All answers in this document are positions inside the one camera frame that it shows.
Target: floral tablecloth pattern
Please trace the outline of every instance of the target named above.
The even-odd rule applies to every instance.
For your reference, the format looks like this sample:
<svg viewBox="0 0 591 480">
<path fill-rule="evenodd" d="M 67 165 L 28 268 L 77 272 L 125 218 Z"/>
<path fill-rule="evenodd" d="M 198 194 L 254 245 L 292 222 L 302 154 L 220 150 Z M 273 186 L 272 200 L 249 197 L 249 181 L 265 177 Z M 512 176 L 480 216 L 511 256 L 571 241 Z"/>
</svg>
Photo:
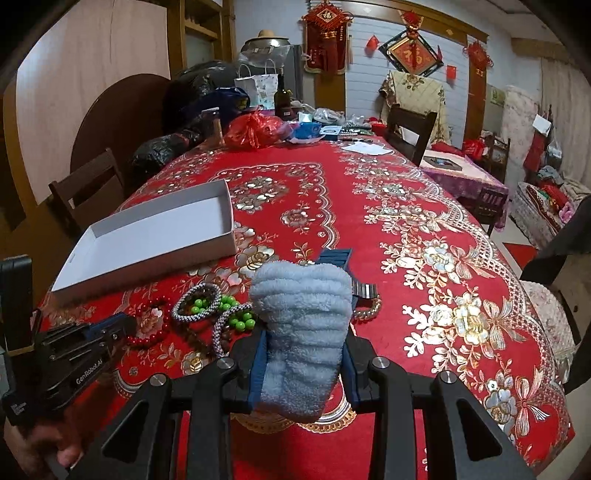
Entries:
<svg viewBox="0 0 591 480">
<path fill-rule="evenodd" d="M 75 308 L 52 310 L 46 301 L 44 326 L 95 322 L 162 294 L 174 302 L 200 281 L 245 301 L 265 261 L 307 264 L 323 248 L 352 248 L 352 272 L 376 283 L 383 299 L 379 316 L 354 328 L 379 355 L 409 372 L 456 371 L 536 472 L 571 439 L 556 363 L 518 279 L 467 211 L 404 157 L 365 156 L 328 142 L 249 153 L 192 151 L 122 208 L 216 179 L 228 182 L 232 198 L 235 257 Z M 149 336 L 159 324 L 156 309 L 138 319 L 139 335 Z M 208 322 L 178 327 L 149 349 L 126 349 L 113 376 L 118 393 L 101 413 L 102 422 L 153 373 L 198 374 L 208 362 L 210 330 Z M 419 412 L 415 420 L 422 480 L 428 464 Z M 235 416 L 235 477 L 366 478 L 372 425 L 372 415 L 350 409 L 340 383 L 313 424 L 262 413 Z"/>
</svg>

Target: white paper bag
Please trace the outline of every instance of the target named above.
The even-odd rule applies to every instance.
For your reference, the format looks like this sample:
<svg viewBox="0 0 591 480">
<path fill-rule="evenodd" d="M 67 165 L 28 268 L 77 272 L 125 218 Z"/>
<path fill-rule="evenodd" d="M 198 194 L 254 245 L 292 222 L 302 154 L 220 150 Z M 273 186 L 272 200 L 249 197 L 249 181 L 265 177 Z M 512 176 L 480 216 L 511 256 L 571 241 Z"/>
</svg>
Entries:
<svg viewBox="0 0 591 480">
<path fill-rule="evenodd" d="M 275 109 L 275 92 L 277 91 L 277 70 L 275 73 L 267 73 L 267 67 L 265 66 L 265 73 L 262 75 L 252 75 L 251 70 L 243 63 L 238 69 L 238 75 L 242 66 L 248 69 L 248 77 L 240 77 L 234 79 L 234 85 L 243 89 L 248 98 L 251 100 L 251 106 L 262 105 L 265 110 Z"/>
</svg>

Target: straw hat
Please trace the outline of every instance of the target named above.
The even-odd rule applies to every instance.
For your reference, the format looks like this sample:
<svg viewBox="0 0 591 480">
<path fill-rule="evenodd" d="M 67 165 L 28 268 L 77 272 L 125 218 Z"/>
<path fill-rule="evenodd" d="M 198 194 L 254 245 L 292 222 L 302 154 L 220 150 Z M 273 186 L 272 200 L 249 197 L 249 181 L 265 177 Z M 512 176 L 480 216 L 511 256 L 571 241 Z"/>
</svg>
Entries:
<svg viewBox="0 0 591 480">
<path fill-rule="evenodd" d="M 268 30 L 266 28 L 263 28 L 255 38 L 251 38 L 250 40 L 247 40 L 246 42 L 248 43 L 252 40 L 256 40 L 257 38 L 280 38 L 282 40 L 288 39 L 287 37 L 278 37 L 277 35 L 275 35 L 275 32 L 273 32 L 273 30 Z"/>
</svg>

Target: folded towel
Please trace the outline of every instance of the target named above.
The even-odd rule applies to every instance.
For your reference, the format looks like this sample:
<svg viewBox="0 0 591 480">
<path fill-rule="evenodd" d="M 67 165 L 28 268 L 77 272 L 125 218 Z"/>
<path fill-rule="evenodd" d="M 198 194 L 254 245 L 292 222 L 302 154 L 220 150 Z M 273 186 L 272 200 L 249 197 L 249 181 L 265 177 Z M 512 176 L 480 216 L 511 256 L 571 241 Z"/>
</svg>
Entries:
<svg viewBox="0 0 591 480">
<path fill-rule="evenodd" d="M 352 315 L 351 277 L 330 264 L 269 262 L 256 271 L 249 296 L 269 337 L 257 408 L 316 421 L 339 373 Z"/>
</svg>

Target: white cardboard box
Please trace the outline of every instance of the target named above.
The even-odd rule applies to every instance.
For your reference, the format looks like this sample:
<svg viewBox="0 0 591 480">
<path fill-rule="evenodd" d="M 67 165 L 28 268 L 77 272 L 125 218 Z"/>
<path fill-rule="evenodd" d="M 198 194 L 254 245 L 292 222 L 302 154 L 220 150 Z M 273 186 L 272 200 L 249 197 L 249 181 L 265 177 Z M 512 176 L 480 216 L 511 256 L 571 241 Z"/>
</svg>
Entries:
<svg viewBox="0 0 591 480">
<path fill-rule="evenodd" d="M 64 305 L 236 254 L 225 180 L 140 203 L 91 225 L 51 289 Z"/>
</svg>

